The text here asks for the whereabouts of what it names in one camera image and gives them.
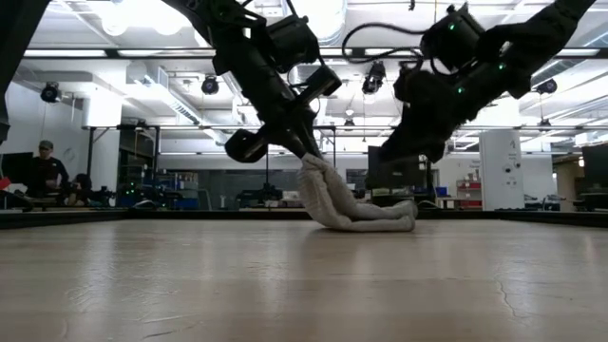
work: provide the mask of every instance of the computer monitor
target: computer monitor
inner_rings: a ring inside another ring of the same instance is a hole
[[[368,147],[368,178],[374,187],[399,188],[425,186],[425,171],[420,169],[418,156],[393,162],[380,162],[380,148]]]
[[[585,181],[608,185],[608,145],[582,148],[585,160]]]
[[[31,168],[31,160],[34,154],[29,153],[8,153],[0,155],[1,175],[9,178],[13,184],[24,184],[28,181],[29,169]]]

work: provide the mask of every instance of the cloth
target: cloth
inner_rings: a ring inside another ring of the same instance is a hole
[[[410,232],[418,215],[411,201],[389,208],[358,203],[333,166],[313,155],[302,158],[298,190],[306,211],[327,228],[350,232]]]

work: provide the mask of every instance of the led light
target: led light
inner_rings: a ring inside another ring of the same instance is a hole
[[[24,57],[107,57],[103,50],[29,49]]]

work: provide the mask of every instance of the air duct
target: air duct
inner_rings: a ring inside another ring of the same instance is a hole
[[[169,75],[161,67],[157,69],[155,75],[151,77],[147,66],[143,62],[131,63],[126,69],[126,82],[135,83],[148,88],[152,91],[154,97],[165,103],[176,114],[188,119],[194,125],[213,125],[208,120],[205,120],[198,111],[191,106],[182,96],[169,89]],[[204,130],[211,139],[216,143],[224,144],[228,141],[228,137],[222,133],[212,129]]]

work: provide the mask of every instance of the cable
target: cable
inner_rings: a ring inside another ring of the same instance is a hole
[[[375,60],[378,60],[378,59],[381,59],[384,57],[391,56],[392,54],[394,54],[396,52],[400,52],[400,51],[408,51],[414,55],[414,56],[412,56],[411,60],[404,61],[403,63],[415,62],[416,64],[419,64],[419,63],[421,63],[420,61],[424,59],[422,54],[420,54],[420,52],[418,52],[415,48],[397,47],[390,51],[380,53],[375,56],[371,56],[370,58],[367,58],[364,60],[358,60],[358,61],[353,60],[353,58],[350,57],[346,53],[347,44],[356,32],[358,32],[362,29],[369,29],[369,28],[389,29],[389,30],[393,30],[393,31],[397,31],[397,32],[405,33],[405,34],[410,34],[410,35],[423,35],[423,34],[427,33],[426,30],[413,30],[413,29],[409,29],[409,28],[401,28],[401,27],[398,27],[395,25],[385,24],[385,23],[367,23],[367,24],[359,25],[358,27],[351,30],[349,32],[349,34],[346,35],[346,37],[344,38],[344,42],[342,43],[342,57],[344,57],[344,59],[347,62],[352,63],[352,64],[365,64],[365,63],[369,63],[369,62],[372,62],[372,61],[375,61]]]
[[[285,0],[285,2],[287,3],[287,6],[289,7],[289,10],[292,12],[292,14],[297,16],[297,12],[295,11],[294,3],[292,2],[292,0]]]

